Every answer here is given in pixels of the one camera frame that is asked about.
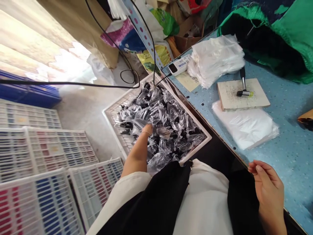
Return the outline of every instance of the white sleeve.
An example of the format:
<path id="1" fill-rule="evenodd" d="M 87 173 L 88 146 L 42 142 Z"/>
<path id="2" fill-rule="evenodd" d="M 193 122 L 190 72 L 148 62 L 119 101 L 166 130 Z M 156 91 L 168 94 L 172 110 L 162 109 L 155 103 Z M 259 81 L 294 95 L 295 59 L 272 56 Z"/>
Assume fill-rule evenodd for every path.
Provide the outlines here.
<path id="1" fill-rule="evenodd" d="M 134 172 L 121 178 L 112 189 L 108 201 L 89 231 L 87 231 L 87 235 L 96 235 L 118 209 L 146 189 L 150 180 L 151 176 L 147 172 Z"/>

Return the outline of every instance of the blue table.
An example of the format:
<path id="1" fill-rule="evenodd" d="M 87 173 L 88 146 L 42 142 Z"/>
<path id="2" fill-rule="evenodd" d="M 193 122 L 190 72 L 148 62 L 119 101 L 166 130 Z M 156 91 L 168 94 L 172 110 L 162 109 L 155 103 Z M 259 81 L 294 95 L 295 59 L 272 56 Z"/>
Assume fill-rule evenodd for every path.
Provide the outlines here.
<path id="1" fill-rule="evenodd" d="M 184 53 L 191 54 L 192 49 Z M 308 233 L 313 234 L 313 132 L 305 130 L 297 118 L 313 108 L 313 84 L 303 85 L 277 77 L 266 69 L 246 62 L 246 78 L 257 78 L 271 106 L 264 110 L 273 117 L 280 135 L 251 150 L 241 150 L 215 116 L 212 103 L 219 100 L 217 84 L 189 92 L 174 76 L 170 81 L 206 119 L 234 153 L 246 164 L 254 159 L 270 164 L 285 185 L 285 208 Z M 169 74 L 167 67 L 163 72 Z M 238 74 L 225 75 L 218 82 L 238 80 Z"/>

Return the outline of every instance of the bracelet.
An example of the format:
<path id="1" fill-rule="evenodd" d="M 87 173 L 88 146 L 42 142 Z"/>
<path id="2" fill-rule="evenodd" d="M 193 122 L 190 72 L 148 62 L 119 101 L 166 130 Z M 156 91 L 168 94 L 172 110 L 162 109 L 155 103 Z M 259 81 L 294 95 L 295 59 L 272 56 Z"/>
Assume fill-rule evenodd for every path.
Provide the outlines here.
<path id="1" fill-rule="evenodd" d="M 146 131 L 142 131 L 141 134 L 144 133 L 144 132 L 146 132 Z M 149 136 L 152 135 L 150 132 L 147 132 L 147 133 L 149 134 Z"/>

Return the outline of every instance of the white shirt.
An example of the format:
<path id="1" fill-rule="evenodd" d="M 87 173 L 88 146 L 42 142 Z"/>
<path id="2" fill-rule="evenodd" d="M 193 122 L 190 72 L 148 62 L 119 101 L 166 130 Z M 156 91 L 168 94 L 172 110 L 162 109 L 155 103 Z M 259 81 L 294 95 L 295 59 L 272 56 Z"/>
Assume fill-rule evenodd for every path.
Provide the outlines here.
<path id="1" fill-rule="evenodd" d="M 87 235 L 96 235 L 126 202 L 146 189 L 151 176 L 135 172 L 121 178 Z M 198 159 L 193 160 L 173 235 L 233 234 L 227 206 L 228 179 Z"/>

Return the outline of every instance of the white plastic crate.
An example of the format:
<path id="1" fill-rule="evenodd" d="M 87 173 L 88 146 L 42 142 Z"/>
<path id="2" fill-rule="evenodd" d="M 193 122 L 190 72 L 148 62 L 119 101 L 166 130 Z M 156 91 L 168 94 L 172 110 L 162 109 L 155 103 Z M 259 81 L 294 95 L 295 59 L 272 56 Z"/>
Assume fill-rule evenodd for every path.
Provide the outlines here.
<path id="1" fill-rule="evenodd" d="M 0 235 L 83 235 L 65 169 L 0 184 Z"/>
<path id="2" fill-rule="evenodd" d="M 25 130 L 0 128 L 0 182 L 33 174 Z"/>
<path id="3" fill-rule="evenodd" d="M 0 99 L 0 128 L 32 126 L 62 129 L 58 112 Z"/>
<path id="4" fill-rule="evenodd" d="M 161 78 L 156 74 L 155 83 L 159 82 L 160 80 Z M 130 89 L 122 97 L 118 98 L 114 103 L 112 103 L 109 107 L 107 107 L 106 109 L 102 111 L 105 119 L 109 123 L 113 136 L 117 140 L 117 143 L 125 159 L 127 158 L 131 148 L 133 147 L 132 142 L 134 139 L 132 136 L 119 134 L 119 131 L 116 128 L 114 128 L 114 125 L 119 123 L 119 120 L 117 118 L 117 113 L 121 111 L 121 105 L 129 104 L 136 96 L 138 96 L 139 92 L 142 90 L 142 87 L 146 82 L 149 82 L 152 87 L 154 86 L 153 85 L 153 73 L 149 74 L 145 79 L 141 81 L 140 88 Z M 184 158 L 180 160 L 179 163 L 182 165 L 189 158 L 191 158 L 198 150 L 200 150 L 206 143 L 208 143 L 212 139 L 212 136 L 206 131 L 206 129 L 200 124 L 200 122 L 195 118 L 195 116 L 190 112 L 190 110 L 175 95 L 175 93 L 169 88 L 169 86 L 164 81 L 162 81 L 159 85 L 171 93 L 174 99 L 189 114 L 189 116 L 193 119 L 193 121 L 199 127 L 199 129 L 201 129 L 202 132 L 206 135 L 206 138 L 202 141 L 201 144 L 199 144 L 197 147 L 191 150 L 188 153 L 188 155 L 186 155 Z"/>
<path id="5" fill-rule="evenodd" d="M 117 158 L 91 166 L 71 168 L 68 171 L 88 231 L 121 177 L 123 163 Z"/>
<path id="6" fill-rule="evenodd" d="M 98 163 L 85 131 L 23 127 L 35 173 Z"/>

